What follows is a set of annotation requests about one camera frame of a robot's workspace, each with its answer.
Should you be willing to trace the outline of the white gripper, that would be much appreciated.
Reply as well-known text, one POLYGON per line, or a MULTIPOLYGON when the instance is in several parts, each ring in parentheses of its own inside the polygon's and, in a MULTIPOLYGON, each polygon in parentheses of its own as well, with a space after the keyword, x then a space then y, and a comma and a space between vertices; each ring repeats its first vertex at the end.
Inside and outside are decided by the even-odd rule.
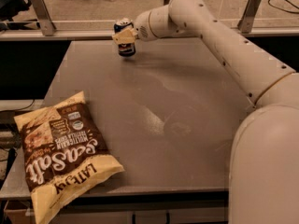
POLYGON ((134 21, 134 28, 125 28, 112 36, 117 45, 134 43, 136 38, 150 41, 151 31, 149 24, 150 12, 139 14, 134 21))

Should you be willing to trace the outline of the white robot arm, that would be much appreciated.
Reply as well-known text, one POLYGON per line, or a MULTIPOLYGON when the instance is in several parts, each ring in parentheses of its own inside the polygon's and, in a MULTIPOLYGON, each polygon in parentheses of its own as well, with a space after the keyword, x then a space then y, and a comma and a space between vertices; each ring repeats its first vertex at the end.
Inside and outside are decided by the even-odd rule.
POLYGON ((131 44, 179 31, 201 38, 255 107, 232 144, 228 224, 299 224, 299 74, 217 21, 203 0, 170 0, 113 39, 131 44))

